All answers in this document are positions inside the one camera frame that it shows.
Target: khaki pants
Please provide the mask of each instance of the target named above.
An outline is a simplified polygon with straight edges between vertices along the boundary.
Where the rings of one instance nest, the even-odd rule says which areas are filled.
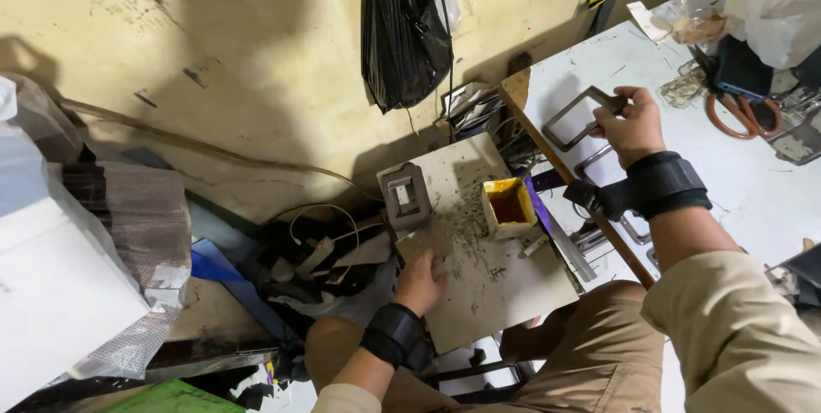
[[[664,336],[639,315],[643,298],[637,283],[611,282],[552,313],[545,325],[561,320],[557,331],[564,334],[547,349],[539,373],[507,405],[550,412],[660,412]],[[545,325],[537,328],[549,330]],[[305,364],[317,392],[353,355],[363,331],[341,319],[311,327]],[[405,368],[396,372],[383,400],[385,413],[464,409],[469,407],[460,407]]]

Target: scissors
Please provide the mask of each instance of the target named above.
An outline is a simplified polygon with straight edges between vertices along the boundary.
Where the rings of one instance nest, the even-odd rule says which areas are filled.
[[[749,140],[755,139],[759,135],[763,137],[775,135],[778,130],[781,129],[782,117],[781,109],[778,108],[778,104],[775,104],[775,102],[770,98],[765,98],[764,100],[765,106],[770,110],[770,112],[773,113],[774,116],[774,126],[771,130],[767,130],[759,123],[758,118],[755,117],[748,98],[743,96],[735,96],[734,100],[730,94],[724,92],[713,83],[713,78],[715,78],[714,63],[709,57],[707,57],[706,54],[704,54],[704,51],[702,51],[698,46],[690,46],[690,52],[693,54],[695,61],[698,62],[699,66],[701,66],[704,70],[704,74],[706,75],[707,90],[709,95],[707,96],[707,104],[705,109],[707,110],[707,117],[713,125],[718,128],[718,130],[736,139]],[[747,134],[742,134],[731,130],[726,126],[726,124],[722,123],[716,114],[717,100],[724,105],[724,108],[732,113],[732,115],[741,124],[744,125],[747,129]]]

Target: small box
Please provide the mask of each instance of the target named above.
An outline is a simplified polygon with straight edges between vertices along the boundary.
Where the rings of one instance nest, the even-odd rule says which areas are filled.
[[[536,225],[536,211],[527,187],[517,177],[485,182],[482,208],[494,240],[524,235]]]

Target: hand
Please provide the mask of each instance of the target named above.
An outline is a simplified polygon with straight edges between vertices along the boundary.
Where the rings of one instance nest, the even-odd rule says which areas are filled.
[[[608,140],[618,154],[621,169],[627,169],[647,155],[666,150],[659,106],[650,92],[634,86],[621,86],[613,92],[632,99],[633,103],[624,107],[623,120],[603,107],[593,110],[596,123],[601,127],[590,130],[590,135]]]
[[[418,317],[428,313],[445,294],[447,274],[434,278],[434,251],[425,251],[414,263],[409,264],[399,276],[399,285],[393,302],[402,304]]]

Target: black plastic bag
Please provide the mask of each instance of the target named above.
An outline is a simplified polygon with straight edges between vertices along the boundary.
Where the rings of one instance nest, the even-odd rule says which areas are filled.
[[[362,77],[382,113],[421,102],[451,62],[451,38],[435,0],[364,0]]]

